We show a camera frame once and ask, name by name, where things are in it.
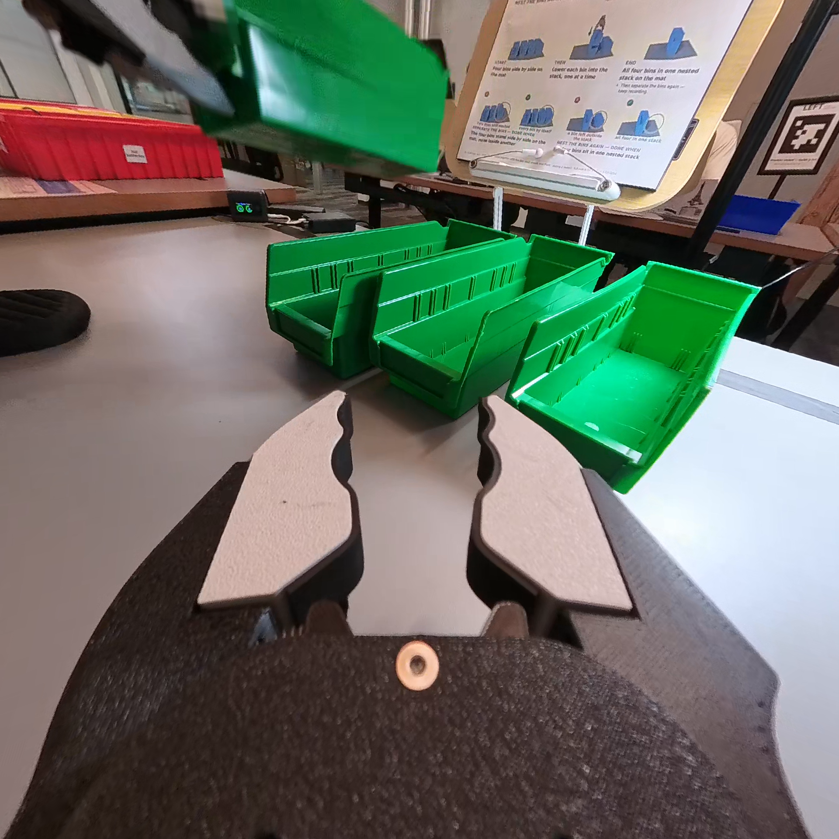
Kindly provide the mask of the black device green display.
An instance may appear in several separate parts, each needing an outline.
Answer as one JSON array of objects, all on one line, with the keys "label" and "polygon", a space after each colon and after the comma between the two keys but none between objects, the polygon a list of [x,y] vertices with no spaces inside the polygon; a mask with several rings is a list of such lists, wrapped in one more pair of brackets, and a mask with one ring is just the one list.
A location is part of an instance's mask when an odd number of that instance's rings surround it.
[{"label": "black device green display", "polygon": [[269,221],[267,194],[263,190],[228,190],[229,216],[234,222],[264,223]]}]

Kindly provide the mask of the black metal pole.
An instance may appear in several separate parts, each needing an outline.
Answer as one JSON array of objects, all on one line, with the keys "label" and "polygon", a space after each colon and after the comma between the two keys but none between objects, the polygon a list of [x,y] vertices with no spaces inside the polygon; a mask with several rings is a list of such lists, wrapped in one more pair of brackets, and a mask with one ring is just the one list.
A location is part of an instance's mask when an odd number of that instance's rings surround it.
[{"label": "black metal pole", "polygon": [[784,53],[778,68],[757,106],[717,189],[711,196],[695,231],[680,257],[682,267],[697,267],[705,247],[716,231],[732,197],[746,176],[766,133],[782,110],[794,83],[835,13],[836,1],[813,1],[797,35]]}]

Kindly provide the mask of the black white marker sign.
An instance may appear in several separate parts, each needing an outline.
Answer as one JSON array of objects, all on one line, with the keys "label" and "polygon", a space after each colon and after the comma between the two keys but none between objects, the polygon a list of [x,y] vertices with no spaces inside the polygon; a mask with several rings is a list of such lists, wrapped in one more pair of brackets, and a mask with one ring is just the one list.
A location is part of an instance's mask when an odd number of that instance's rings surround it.
[{"label": "black white marker sign", "polygon": [[837,95],[791,100],[758,175],[818,173],[836,141],[837,131]]}]

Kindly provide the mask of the green plastic bin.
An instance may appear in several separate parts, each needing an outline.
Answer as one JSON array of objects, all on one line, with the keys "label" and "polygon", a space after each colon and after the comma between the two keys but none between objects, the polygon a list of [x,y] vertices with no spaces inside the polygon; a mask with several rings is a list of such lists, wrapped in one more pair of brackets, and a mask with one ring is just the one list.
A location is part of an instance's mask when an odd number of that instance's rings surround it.
[{"label": "green plastic bin", "polygon": [[366,2],[220,5],[191,21],[232,108],[195,104],[206,134],[385,180],[435,169],[449,74],[432,49]]},{"label": "green plastic bin", "polygon": [[451,219],[274,243],[267,248],[268,324],[334,376],[352,378],[372,367],[373,299],[385,271],[515,238]]},{"label": "green plastic bin", "polygon": [[374,297],[372,366],[457,419],[509,382],[534,323],[589,299],[613,259],[532,235],[386,270]]},{"label": "green plastic bin", "polygon": [[717,381],[759,287],[650,262],[535,322],[506,401],[622,494]]}]

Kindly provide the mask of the red plastic crate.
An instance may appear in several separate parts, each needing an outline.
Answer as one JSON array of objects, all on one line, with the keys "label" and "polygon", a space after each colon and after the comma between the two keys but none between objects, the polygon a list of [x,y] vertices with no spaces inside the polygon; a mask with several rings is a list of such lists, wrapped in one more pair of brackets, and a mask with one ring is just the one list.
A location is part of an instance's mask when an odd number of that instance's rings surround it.
[{"label": "red plastic crate", "polygon": [[193,124],[60,102],[1,100],[2,172],[34,180],[219,179],[215,139]]}]

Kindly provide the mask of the black ribbed oval pad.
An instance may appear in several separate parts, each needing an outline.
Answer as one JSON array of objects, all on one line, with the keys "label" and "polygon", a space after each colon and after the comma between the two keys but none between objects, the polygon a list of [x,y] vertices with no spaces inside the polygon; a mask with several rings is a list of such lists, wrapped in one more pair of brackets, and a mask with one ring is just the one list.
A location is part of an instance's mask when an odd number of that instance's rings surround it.
[{"label": "black ribbed oval pad", "polygon": [[41,351],[75,340],[87,331],[90,308],[60,289],[1,292],[1,357]]}]

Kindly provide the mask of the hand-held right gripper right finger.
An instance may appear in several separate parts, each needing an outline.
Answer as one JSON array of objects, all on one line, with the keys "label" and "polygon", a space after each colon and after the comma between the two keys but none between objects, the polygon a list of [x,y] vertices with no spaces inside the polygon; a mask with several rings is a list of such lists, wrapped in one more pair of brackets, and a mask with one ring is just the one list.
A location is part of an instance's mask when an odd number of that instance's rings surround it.
[{"label": "hand-held right gripper right finger", "polygon": [[631,617],[634,602],[577,459],[496,395],[478,405],[480,453],[467,582],[487,607],[517,603],[530,631],[562,612]]}]

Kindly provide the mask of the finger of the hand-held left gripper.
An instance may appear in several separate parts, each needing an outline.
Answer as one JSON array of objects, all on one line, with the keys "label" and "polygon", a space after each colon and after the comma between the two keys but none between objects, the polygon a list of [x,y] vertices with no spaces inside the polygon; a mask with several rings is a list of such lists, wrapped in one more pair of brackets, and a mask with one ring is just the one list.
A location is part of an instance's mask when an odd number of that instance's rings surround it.
[{"label": "finger of the hand-held left gripper", "polygon": [[184,42],[190,22],[177,2],[93,1],[103,31],[127,49],[134,64],[156,85],[226,117],[234,108],[224,89]]}]

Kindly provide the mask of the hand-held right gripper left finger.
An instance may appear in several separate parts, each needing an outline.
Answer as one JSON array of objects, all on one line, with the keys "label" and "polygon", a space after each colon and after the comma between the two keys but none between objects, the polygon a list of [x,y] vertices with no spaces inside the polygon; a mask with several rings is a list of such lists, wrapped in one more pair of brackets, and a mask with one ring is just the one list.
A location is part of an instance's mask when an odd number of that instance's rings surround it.
[{"label": "hand-held right gripper left finger", "polygon": [[347,625],[364,570],[351,401],[335,390],[247,464],[196,599],[202,612],[267,607],[279,626]]}]

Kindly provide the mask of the light wooden box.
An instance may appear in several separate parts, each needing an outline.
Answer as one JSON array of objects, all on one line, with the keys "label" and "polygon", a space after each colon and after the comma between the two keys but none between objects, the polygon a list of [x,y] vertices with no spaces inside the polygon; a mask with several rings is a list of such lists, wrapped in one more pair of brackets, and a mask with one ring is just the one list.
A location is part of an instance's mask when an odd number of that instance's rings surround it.
[{"label": "light wooden box", "polygon": [[838,181],[824,180],[797,218],[797,223],[817,228],[838,247]]}]

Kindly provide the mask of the blue plastic bin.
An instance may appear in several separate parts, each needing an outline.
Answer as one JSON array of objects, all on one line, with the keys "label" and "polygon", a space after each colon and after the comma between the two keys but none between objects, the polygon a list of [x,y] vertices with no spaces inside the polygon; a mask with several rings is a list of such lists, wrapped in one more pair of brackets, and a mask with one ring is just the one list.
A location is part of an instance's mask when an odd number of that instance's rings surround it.
[{"label": "blue plastic bin", "polygon": [[778,236],[800,207],[798,201],[778,201],[735,194],[717,229]]}]

